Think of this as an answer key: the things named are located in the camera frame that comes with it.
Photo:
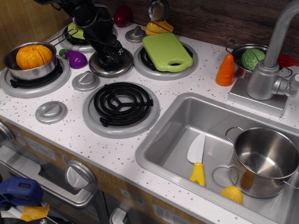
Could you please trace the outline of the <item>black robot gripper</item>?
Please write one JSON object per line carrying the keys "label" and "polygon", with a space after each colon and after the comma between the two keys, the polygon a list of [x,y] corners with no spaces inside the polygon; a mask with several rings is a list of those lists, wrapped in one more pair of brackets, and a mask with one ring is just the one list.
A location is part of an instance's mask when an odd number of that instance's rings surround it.
{"label": "black robot gripper", "polygon": [[66,0],[64,11],[74,18],[77,26],[84,31],[84,38],[99,53],[99,63],[103,67],[111,65],[112,61],[119,63],[124,50],[113,34],[114,21],[111,10],[90,0]]}

